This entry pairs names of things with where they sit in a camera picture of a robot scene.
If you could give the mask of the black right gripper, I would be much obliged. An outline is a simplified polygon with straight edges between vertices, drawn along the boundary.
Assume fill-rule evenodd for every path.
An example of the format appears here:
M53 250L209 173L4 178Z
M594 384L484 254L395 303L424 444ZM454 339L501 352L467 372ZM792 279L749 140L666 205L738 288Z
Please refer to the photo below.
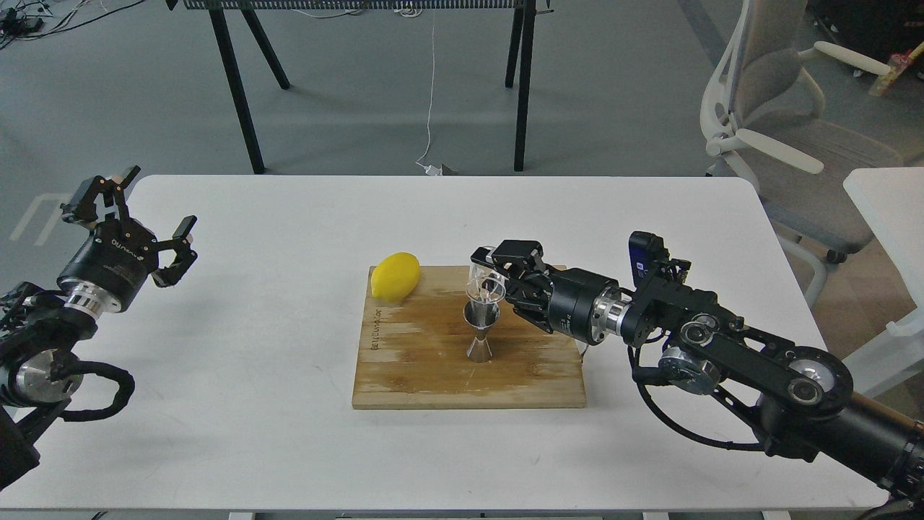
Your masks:
M505 300L515 315L547 334L560 332L588 345L603 341L597 300L615 279L584 269L555 269L544 263L544 247L537 240L503 240L494 249L479 247L471 262L505 277Z

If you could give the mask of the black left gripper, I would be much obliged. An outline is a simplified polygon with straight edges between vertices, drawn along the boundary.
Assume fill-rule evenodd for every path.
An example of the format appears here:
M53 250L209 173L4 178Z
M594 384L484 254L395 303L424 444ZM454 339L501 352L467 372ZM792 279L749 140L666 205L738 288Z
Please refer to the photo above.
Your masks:
M57 277L57 286L71 290L80 282L109 293L118 303L114 313L124 312L149 274L158 287L172 287L197 260L191 248L196 216L180 222L170 240L156 241L154 234L130 217L125 190L141 172L138 165L123 175L96 175L79 185L69 203L61 204L66 223L90 230L90 236ZM167 267L159 267L160 251L175 252Z

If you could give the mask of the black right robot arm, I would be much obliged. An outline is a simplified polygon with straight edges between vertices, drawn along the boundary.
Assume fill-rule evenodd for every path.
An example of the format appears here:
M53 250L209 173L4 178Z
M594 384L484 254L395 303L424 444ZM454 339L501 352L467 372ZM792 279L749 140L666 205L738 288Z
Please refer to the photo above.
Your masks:
M498 273L514 312L539 329L587 345L609 334L623 339L641 398L689 440L806 462L826 454L888 491L887 503L864 518L922 517L921 421L855 392L832 353L752 328L715 293L687 286L691 264L670 256L656 234L631 234L628 253L634 290L583 269L555 269L534 240L481 247L471 262ZM680 427L649 392L667 385L716 399L756 441L717 441Z

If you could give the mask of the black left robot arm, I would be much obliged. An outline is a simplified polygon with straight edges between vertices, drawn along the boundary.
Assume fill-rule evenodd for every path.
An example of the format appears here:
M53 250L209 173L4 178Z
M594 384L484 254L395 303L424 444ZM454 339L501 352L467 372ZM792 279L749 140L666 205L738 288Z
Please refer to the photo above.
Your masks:
M63 220L86 228L89 236L57 277L57 290L24 281L2 296L2 405L29 409L20 421L2 414L3 487L39 464L35 442L57 419L105 420L126 407L136 388L133 376L109 363L79 359L73 348L95 335L103 313L128 309L146 280L173 286L197 260L189 236L195 216L185 217L168 240L157 240L130 216L125 191L140 170L89 178L62 205ZM87 374L118 384L112 404L69 410Z

